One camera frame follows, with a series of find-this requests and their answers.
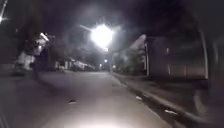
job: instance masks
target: street light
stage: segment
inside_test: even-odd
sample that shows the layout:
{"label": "street light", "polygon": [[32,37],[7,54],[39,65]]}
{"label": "street light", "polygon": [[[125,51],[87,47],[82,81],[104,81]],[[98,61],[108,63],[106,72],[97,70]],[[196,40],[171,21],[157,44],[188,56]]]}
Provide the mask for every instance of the street light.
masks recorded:
{"label": "street light", "polygon": [[5,8],[6,8],[7,3],[8,3],[8,0],[5,0],[4,4],[2,6],[2,9],[1,9],[1,12],[0,12],[0,24],[5,19],[5,18],[3,18],[3,15],[5,13]]}
{"label": "street light", "polygon": [[97,25],[91,29],[91,40],[100,48],[108,52],[108,46],[112,42],[114,31],[105,24]]}

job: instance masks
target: curb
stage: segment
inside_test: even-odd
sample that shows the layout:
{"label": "curb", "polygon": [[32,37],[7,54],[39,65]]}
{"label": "curb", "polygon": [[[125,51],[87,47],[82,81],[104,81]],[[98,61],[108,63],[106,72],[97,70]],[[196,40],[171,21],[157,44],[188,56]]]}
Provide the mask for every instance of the curb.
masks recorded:
{"label": "curb", "polygon": [[153,99],[154,101],[158,102],[159,104],[162,104],[162,105],[164,105],[164,106],[174,110],[178,114],[180,114],[180,115],[182,115],[182,116],[184,116],[184,117],[186,117],[186,118],[188,118],[188,119],[190,119],[190,120],[192,120],[194,122],[197,122],[197,123],[208,123],[208,121],[205,120],[204,118],[199,117],[199,116],[197,116],[195,114],[192,114],[190,112],[187,112],[182,107],[180,107],[180,106],[178,106],[178,105],[176,105],[176,104],[174,104],[174,103],[172,103],[172,102],[170,102],[170,101],[168,101],[168,100],[166,100],[164,98],[161,98],[161,97],[159,97],[159,96],[157,96],[155,94],[152,94],[150,92],[147,92],[145,90],[141,90],[141,89],[138,89],[138,88],[131,87],[126,82],[124,82],[125,80],[124,81],[120,80],[120,79],[123,79],[123,78],[119,78],[118,76],[116,76],[114,74],[112,74],[112,76],[114,77],[114,79],[117,79],[122,86],[127,87],[127,88],[129,88],[131,90],[134,90],[134,91],[140,93],[145,98]]}

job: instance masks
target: bright light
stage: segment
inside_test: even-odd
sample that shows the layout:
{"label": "bright light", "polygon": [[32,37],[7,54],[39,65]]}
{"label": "bright light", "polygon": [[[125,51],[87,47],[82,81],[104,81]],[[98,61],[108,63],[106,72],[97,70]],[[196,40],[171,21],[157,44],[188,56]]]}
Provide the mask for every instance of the bright light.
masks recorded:
{"label": "bright light", "polygon": [[105,24],[96,26],[91,30],[91,40],[100,48],[108,51],[107,47],[112,42],[114,32]]}
{"label": "bright light", "polygon": [[42,32],[40,33],[40,36],[42,36],[46,41],[49,41],[49,39],[47,38],[47,36],[45,36]]}
{"label": "bright light", "polygon": [[2,22],[3,18],[0,16],[0,23]]}
{"label": "bright light", "polygon": [[41,49],[42,49],[42,46],[39,45],[39,46],[38,46],[38,50],[41,51]]}

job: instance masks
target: dark sky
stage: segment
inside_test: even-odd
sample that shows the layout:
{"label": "dark sky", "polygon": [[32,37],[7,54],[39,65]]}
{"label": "dark sky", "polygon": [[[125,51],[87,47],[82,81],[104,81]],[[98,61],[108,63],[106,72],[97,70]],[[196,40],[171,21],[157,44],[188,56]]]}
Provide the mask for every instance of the dark sky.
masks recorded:
{"label": "dark sky", "polygon": [[[58,41],[74,46],[88,42],[83,37],[88,32],[80,24],[121,27],[113,43],[116,48],[130,45],[142,34],[164,36],[192,26],[178,0],[9,0],[5,15],[12,31],[28,24],[37,33],[56,35]],[[76,42],[65,40],[68,35]]]}

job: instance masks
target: asphalt road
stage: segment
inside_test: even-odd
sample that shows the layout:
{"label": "asphalt road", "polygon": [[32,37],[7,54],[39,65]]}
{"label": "asphalt road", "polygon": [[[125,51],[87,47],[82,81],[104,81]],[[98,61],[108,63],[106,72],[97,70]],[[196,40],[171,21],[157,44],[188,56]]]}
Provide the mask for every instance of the asphalt road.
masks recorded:
{"label": "asphalt road", "polygon": [[45,73],[1,78],[6,128],[169,128],[108,73]]}

